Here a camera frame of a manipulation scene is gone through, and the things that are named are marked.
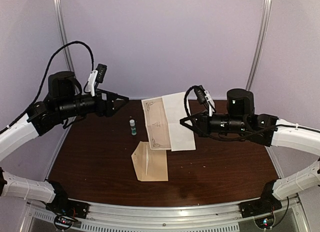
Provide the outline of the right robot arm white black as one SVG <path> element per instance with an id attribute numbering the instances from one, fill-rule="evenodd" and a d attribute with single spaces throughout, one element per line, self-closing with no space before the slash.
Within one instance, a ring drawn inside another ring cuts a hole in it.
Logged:
<path id="1" fill-rule="evenodd" d="M 188 95 L 193 91 L 205 111 L 191 114 L 185 107 L 186 117 L 180 124 L 200 137 L 221 142 L 250 141 L 265 147 L 286 147 L 307 152 L 316 156 L 320 154 L 320 131 L 318 129 L 291 123 L 285 119 L 269 114 L 256 114 L 254 95 L 242 89 L 230 89 L 227 94 L 224 114 L 217 113 L 210 93 L 201 85 L 190 87 L 184 96 L 184 105 Z"/>

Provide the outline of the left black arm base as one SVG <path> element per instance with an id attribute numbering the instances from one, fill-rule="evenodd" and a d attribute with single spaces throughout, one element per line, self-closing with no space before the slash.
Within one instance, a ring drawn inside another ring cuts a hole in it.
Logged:
<path id="1" fill-rule="evenodd" d="M 58 182 L 48 181 L 55 193 L 51 203 L 46 203 L 45 208 L 55 214 L 72 218 L 86 219 L 89 204 L 69 199 L 69 196 L 62 185 Z"/>

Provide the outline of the brown kraft envelope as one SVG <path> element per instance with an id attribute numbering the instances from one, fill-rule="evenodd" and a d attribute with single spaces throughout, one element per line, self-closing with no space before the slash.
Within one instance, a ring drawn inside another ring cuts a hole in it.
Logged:
<path id="1" fill-rule="evenodd" d="M 140 141 L 131 155 L 135 175 L 141 182 L 167 182 L 167 151 L 153 150 L 149 142 Z"/>

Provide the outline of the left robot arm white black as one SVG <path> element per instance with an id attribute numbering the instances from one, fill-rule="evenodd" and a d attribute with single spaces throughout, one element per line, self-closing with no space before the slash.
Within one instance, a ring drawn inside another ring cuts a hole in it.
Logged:
<path id="1" fill-rule="evenodd" d="M 70 126 L 69 119 L 85 119 L 94 113 L 111 117 L 129 101 L 128 97 L 92 87 L 88 94 L 76 94 L 81 85 L 74 72 L 62 71 L 48 78 L 48 94 L 44 101 L 33 102 L 22 117 L 8 126 L 0 135 L 0 158 L 3 160 L 26 142 L 40 137 L 62 124 Z M 17 177 L 4 170 L 0 172 L 0 195 L 18 197 L 52 204 L 61 214 L 72 210 L 68 195 L 58 182 L 40 182 Z"/>

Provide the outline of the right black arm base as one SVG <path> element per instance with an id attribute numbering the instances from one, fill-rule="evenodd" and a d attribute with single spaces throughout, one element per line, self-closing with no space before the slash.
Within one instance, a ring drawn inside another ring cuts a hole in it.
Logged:
<path id="1" fill-rule="evenodd" d="M 271 213 L 272 211 L 280 210 L 282 208 L 281 201 L 273 196 L 273 186 L 275 182 L 276 180 L 272 180 L 265 184 L 259 199 L 239 204 L 243 219 Z"/>

